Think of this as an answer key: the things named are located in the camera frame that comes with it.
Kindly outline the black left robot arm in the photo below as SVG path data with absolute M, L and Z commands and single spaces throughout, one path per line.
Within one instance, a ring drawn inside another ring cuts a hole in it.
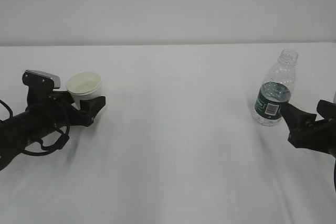
M 67 91 L 54 91 L 34 100 L 25 112 L 1 122 L 1 169 L 19 154 L 46 156 L 61 150 L 72 126 L 89 127 L 105 107 L 105 96 L 80 101 L 80 109 Z

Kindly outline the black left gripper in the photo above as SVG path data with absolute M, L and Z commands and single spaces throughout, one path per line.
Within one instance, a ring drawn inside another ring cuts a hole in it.
M 33 125 L 39 130 L 93 124 L 96 116 L 106 105 L 105 96 L 80 100 L 80 110 L 72 104 L 74 99 L 68 91 L 53 91 L 42 98 L 28 97 L 26 111 Z

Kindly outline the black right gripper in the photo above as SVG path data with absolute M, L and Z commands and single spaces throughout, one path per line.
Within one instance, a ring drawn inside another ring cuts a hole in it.
M 290 103 L 281 106 L 281 115 L 289 129 L 288 142 L 295 148 L 335 156 L 335 103 L 320 100 L 317 112 L 324 120 L 316 121 L 316 114 L 302 111 Z

